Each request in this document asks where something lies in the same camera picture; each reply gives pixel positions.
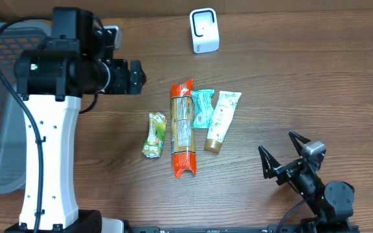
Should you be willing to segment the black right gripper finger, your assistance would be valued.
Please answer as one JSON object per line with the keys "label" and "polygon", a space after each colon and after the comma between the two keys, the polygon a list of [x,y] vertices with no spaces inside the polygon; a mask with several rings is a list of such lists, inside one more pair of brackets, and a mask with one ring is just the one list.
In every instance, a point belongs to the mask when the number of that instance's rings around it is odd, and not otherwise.
{"label": "black right gripper finger", "polygon": [[309,153],[307,152],[306,148],[304,147],[305,144],[311,142],[310,139],[307,139],[306,137],[303,137],[302,135],[299,135],[295,131],[291,130],[288,133],[297,153],[299,156],[308,156]]}
{"label": "black right gripper finger", "polygon": [[281,168],[281,164],[263,146],[259,146],[258,150],[262,161],[264,178],[271,179],[276,177],[278,174],[277,170]]}

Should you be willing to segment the teal wipes packet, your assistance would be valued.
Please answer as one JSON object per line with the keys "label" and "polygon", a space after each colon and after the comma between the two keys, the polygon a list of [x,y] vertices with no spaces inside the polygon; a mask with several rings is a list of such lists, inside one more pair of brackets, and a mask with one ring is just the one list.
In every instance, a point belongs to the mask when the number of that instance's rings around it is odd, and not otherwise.
{"label": "teal wipes packet", "polygon": [[212,106],[212,96],[214,92],[215,90],[213,89],[191,91],[192,101],[195,108],[194,128],[209,128],[214,113],[214,108]]}

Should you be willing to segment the green yellow snack packet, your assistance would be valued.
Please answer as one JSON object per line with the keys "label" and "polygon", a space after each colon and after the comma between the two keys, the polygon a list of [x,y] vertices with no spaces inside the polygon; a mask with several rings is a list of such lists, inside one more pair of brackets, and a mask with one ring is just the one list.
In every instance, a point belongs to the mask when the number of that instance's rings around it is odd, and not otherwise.
{"label": "green yellow snack packet", "polygon": [[147,158],[159,158],[166,134],[166,117],[160,112],[149,112],[148,120],[148,137],[142,147],[142,153]]}

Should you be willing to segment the white shampoo tube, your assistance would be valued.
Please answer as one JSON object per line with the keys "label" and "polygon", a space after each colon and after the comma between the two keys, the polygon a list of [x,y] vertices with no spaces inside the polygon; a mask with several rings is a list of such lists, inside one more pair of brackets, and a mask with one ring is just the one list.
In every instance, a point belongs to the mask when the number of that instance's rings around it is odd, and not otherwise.
{"label": "white shampoo tube", "polygon": [[207,133],[205,150],[220,152],[241,95],[241,92],[220,91]]}

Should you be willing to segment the orange spaghetti package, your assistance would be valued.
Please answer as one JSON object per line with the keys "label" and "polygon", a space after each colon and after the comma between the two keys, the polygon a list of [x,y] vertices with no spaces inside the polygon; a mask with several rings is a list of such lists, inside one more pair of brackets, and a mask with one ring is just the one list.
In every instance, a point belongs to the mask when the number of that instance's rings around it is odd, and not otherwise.
{"label": "orange spaghetti package", "polygon": [[172,171],[177,179],[183,172],[196,174],[196,147],[193,127],[193,79],[171,86]]}

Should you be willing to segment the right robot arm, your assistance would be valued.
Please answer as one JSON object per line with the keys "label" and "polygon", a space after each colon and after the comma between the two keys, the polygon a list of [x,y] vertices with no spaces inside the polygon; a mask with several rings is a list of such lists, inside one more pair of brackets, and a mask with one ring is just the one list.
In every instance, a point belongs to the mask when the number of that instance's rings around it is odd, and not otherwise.
{"label": "right robot arm", "polygon": [[324,184],[317,175],[325,158],[325,144],[294,131],[289,132],[289,137],[299,157],[287,165],[281,165],[263,146],[258,147],[264,177],[276,177],[279,186],[287,183],[302,197],[282,218],[276,231],[281,232],[288,216],[306,203],[315,216],[301,220],[299,232],[358,232],[359,228],[352,227],[348,220],[354,213],[354,187],[342,181]]}

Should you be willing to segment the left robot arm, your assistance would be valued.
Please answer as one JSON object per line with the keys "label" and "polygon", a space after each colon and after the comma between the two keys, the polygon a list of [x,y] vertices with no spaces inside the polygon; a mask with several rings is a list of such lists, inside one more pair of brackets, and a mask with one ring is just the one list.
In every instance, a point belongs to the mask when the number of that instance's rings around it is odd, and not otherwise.
{"label": "left robot arm", "polygon": [[25,197],[9,232],[128,232],[127,221],[79,209],[74,192],[74,134],[82,97],[139,94],[146,75],[138,60],[113,56],[120,31],[94,13],[56,7],[51,35],[14,65],[15,98],[25,116]]}

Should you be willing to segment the white barcode scanner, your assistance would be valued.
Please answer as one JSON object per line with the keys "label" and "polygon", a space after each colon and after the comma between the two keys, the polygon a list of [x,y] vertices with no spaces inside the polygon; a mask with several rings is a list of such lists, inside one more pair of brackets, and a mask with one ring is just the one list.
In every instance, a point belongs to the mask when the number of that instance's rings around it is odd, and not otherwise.
{"label": "white barcode scanner", "polygon": [[193,51],[196,54],[217,51],[220,47],[218,19],[213,8],[199,8],[189,15]]}

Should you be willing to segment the grey plastic shopping basket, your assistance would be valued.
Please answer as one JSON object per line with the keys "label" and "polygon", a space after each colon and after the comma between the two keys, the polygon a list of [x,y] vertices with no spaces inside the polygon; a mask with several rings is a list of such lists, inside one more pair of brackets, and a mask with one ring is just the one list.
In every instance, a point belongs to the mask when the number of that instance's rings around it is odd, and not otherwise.
{"label": "grey plastic shopping basket", "polygon": [[[18,23],[0,35],[0,69],[14,85],[13,66],[25,49],[35,49],[47,36],[48,25]],[[24,188],[26,177],[26,132],[23,111],[0,81],[0,194]]]}

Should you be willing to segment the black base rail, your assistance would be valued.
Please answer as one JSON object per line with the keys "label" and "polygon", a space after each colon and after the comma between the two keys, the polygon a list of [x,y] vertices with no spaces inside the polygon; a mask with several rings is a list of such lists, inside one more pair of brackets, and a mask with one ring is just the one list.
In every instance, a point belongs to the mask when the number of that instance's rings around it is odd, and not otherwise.
{"label": "black base rail", "polygon": [[[128,224],[124,226],[124,233],[275,233],[278,225],[269,225],[268,227],[232,227],[232,228],[159,228],[157,226],[131,227]],[[298,225],[283,225],[280,229],[282,233],[301,233],[308,232]],[[351,230],[347,228],[337,228],[330,230],[324,228],[317,232],[355,232],[359,233],[358,226],[352,226]]]}

